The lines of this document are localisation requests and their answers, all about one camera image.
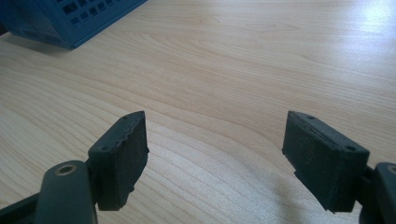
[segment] wood grain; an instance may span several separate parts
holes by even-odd
[[[148,167],[100,223],[357,223],[281,153],[288,110],[396,162],[393,1],[149,0],[78,49],[0,37],[0,207],[147,113]]]

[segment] black plastic part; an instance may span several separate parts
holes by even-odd
[[[375,195],[374,170],[372,168],[366,167],[356,191],[356,200],[364,207],[361,210],[361,217],[367,217],[367,220],[372,220],[367,221],[368,223],[381,223],[381,213]]]
[[[359,215],[360,224],[384,224],[384,219],[381,215],[373,214],[366,208],[361,209],[361,214]]]
[[[2,224],[33,224],[38,194],[34,194],[0,210]]]
[[[290,111],[282,152],[324,209],[352,211],[367,149],[319,119]]]
[[[67,161],[43,178],[35,224],[97,223],[88,170],[83,161]]]
[[[94,191],[99,209],[120,210],[148,161],[145,113],[119,119],[88,153],[87,164],[98,186]]]
[[[381,162],[375,167],[375,195],[386,224],[396,223],[396,164]]]

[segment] wood laminate tabletop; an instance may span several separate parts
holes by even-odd
[[[358,223],[281,148],[289,110],[396,162],[394,1],[149,0],[78,49],[0,37],[0,208],[144,110],[148,166],[100,223]]]

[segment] blue crate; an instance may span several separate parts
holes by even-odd
[[[14,35],[75,49],[147,0],[0,0]]]

